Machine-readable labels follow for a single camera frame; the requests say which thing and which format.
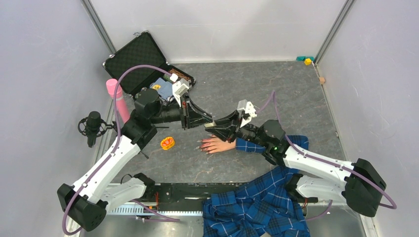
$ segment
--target wooden block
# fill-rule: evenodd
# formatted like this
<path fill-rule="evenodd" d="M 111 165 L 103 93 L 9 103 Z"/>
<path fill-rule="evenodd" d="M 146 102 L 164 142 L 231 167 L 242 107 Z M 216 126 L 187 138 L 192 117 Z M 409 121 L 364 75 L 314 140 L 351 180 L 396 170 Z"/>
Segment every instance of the wooden block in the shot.
<path fill-rule="evenodd" d="M 319 78 L 319 81 L 320 81 L 320 85 L 323 85 L 326 82 L 325 78 Z"/>

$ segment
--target case lid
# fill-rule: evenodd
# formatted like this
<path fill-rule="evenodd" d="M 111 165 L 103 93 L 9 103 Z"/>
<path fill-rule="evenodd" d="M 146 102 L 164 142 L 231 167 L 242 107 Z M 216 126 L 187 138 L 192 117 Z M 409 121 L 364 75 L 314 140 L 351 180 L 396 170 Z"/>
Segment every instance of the case lid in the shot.
<path fill-rule="evenodd" d="M 133 66 L 148 64 L 160 67 L 166 63 L 165 56 L 151 34 L 144 31 L 118 50 L 113 57 L 107 59 L 103 66 L 110 76 L 119 79 L 126 70 Z M 143 83 L 154 72 L 155 70 L 149 68 L 134 70 L 125 76 L 121 82 L 121 87 L 126 93 L 131 94 L 139 84 Z"/>

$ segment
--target gray floor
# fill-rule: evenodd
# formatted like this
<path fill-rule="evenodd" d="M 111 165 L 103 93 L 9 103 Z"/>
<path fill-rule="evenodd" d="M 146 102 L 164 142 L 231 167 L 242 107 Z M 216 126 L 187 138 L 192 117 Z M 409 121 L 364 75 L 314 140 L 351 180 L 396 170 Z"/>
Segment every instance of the gray floor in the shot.
<path fill-rule="evenodd" d="M 233 112 L 240 100 L 262 106 L 272 90 L 277 93 L 282 126 L 287 134 L 309 138 L 310 150 L 325 156 L 343 159 L 340 144 L 314 68 L 302 62 L 204 63 L 181 64 L 180 69 L 197 79 L 190 92 L 196 105 L 215 118 Z M 128 101 L 129 109 L 133 103 Z M 274 119 L 274 107 L 268 106 L 252 123 L 262 125 Z M 180 123 L 158 134 L 115 177 L 120 182 L 125 174 L 143 172 L 156 182 L 246 182 L 267 171 L 271 166 L 262 156 L 228 151 L 206 155 L 194 150 L 206 138 L 203 127 L 184 131 Z M 168 151 L 160 147 L 167 136 L 175 139 Z"/>
<path fill-rule="evenodd" d="M 193 75 L 198 83 L 191 91 L 195 104 L 215 118 L 230 114 L 242 99 L 261 106 L 272 90 L 277 93 L 282 126 L 287 134 L 303 134 L 309 138 L 310 150 L 343 159 L 339 140 L 314 68 L 302 62 L 181 64 L 180 69 Z M 261 125 L 274 119 L 273 106 L 252 121 Z M 143 155 L 134 157 L 116 176 L 118 183 L 125 174 L 143 172 L 156 182 L 246 182 L 271 170 L 261 155 L 228 151 L 206 155 L 194 150 L 205 138 L 203 128 L 182 130 L 179 123 L 160 129 Z M 168 151 L 160 148 L 166 136 L 175 139 Z M 322 206 L 309 206 L 308 216 L 319 214 Z M 347 207 L 335 206 L 330 215 L 309 223 L 312 237 L 364 237 L 359 215 Z M 201 217 L 181 217 L 181 223 L 147 223 L 131 217 L 108 216 L 85 237 L 201 237 Z"/>

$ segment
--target black cable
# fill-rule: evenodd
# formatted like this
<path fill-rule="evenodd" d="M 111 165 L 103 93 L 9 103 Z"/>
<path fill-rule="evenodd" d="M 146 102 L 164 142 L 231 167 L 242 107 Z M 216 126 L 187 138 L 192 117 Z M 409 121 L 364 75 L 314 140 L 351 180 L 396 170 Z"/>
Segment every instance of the black cable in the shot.
<path fill-rule="evenodd" d="M 131 177 L 132 178 L 132 175 L 130 175 L 130 174 L 126 174 L 126 175 L 124 175 L 124 176 L 122 176 L 122 178 L 121 178 L 121 184 L 122 184 L 122 180 L 125 178 L 125 176 L 129 176 L 129 177 Z"/>

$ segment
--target blue plaid shirt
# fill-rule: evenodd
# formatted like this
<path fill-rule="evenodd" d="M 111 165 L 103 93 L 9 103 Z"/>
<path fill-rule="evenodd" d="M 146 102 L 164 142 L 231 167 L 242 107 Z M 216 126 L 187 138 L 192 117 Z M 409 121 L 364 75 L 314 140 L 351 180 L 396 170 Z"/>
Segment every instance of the blue plaid shirt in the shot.
<path fill-rule="evenodd" d="M 308 149 L 305 136 L 289 136 Z M 262 153 L 265 148 L 236 139 L 236 149 Z M 310 237 L 301 206 L 293 202 L 284 185 L 297 169 L 277 166 L 235 192 L 212 194 L 204 202 L 204 237 Z"/>

